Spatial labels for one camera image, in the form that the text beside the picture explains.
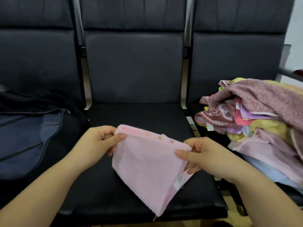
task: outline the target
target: hand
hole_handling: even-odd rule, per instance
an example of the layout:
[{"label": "hand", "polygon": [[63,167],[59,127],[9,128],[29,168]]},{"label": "hand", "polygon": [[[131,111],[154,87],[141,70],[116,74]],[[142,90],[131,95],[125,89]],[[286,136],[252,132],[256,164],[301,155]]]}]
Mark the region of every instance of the hand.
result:
[{"label": "hand", "polygon": [[203,169],[217,178],[234,183],[240,174],[251,168],[247,162],[210,138],[191,138],[184,143],[189,145],[192,151],[177,150],[176,155],[188,161],[185,167],[185,170],[189,169],[188,174]]},{"label": "hand", "polygon": [[112,156],[116,144],[126,138],[125,134],[114,135],[116,131],[112,126],[92,127],[76,143],[66,159],[85,171],[96,164],[107,152]]}]

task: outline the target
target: beige tile floor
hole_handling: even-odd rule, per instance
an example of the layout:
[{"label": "beige tile floor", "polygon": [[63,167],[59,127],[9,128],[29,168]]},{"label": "beige tile floor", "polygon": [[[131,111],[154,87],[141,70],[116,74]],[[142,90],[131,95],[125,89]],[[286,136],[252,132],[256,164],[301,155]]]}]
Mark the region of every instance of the beige tile floor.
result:
[{"label": "beige tile floor", "polygon": [[[89,71],[87,59],[82,59],[83,68],[83,78],[84,78],[84,90],[86,97],[87,108],[92,104],[91,90],[89,85]],[[183,70],[182,70],[182,87],[181,87],[181,105],[185,107],[185,97],[186,97],[186,87],[187,87],[187,70],[188,70],[188,60],[183,60]],[[192,119],[187,118],[188,122],[195,133],[196,137],[200,137],[197,128],[195,127]],[[228,218],[223,219],[210,219],[210,220],[192,220],[192,221],[172,221],[172,222],[153,222],[146,224],[131,224],[131,225],[102,225],[98,227],[210,227],[213,223],[219,220],[224,220],[232,224],[234,227],[251,227],[252,222],[249,217],[241,217],[237,212],[236,205],[233,198],[230,195],[224,195],[225,202],[229,207]]]}]

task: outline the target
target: person's left hand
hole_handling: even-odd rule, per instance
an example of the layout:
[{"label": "person's left hand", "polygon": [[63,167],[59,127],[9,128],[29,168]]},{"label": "person's left hand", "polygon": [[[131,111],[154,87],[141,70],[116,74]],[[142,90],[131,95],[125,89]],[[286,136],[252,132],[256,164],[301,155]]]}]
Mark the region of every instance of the person's left hand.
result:
[{"label": "person's left hand", "polygon": [[92,127],[76,143],[74,148],[65,157],[85,171],[96,164],[107,152],[111,156],[116,144],[126,138],[125,134],[114,135],[116,131],[112,126]]}]

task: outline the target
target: black bag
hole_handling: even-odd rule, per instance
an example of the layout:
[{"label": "black bag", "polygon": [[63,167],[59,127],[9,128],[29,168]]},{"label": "black bag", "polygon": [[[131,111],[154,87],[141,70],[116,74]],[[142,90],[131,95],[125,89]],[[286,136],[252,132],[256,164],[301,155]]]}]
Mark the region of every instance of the black bag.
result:
[{"label": "black bag", "polygon": [[81,110],[58,93],[0,92],[0,142],[6,143],[0,146],[0,209],[64,158],[88,128]]}]

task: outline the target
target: black leather seat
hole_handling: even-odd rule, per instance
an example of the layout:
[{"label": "black leather seat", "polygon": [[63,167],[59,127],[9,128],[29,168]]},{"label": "black leather seat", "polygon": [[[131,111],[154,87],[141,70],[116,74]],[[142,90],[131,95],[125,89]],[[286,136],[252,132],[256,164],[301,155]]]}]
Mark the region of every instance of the black leather seat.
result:
[{"label": "black leather seat", "polygon": [[[92,126],[127,124],[184,141],[180,105],[186,0],[80,0]],[[150,222],[155,215],[104,157],[72,186],[61,214],[79,224]],[[194,175],[158,221],[227,217],[214,178]]]},{"label": "black leather seat", "polygon": [[[204,110],[202,96],[218,91],[220,80],[274,80],[294,0],[196,0],[187,108]],[[226,135],[196,124],[202,136],[227,147]],[[303,196],[281,187],[299,206]]]},{"label": "black leather seat", "polygon": [[[84,109],[71,0],[0,0],[0,85],[57,91]],[[0,209],[31,179],[0,181]]]}]

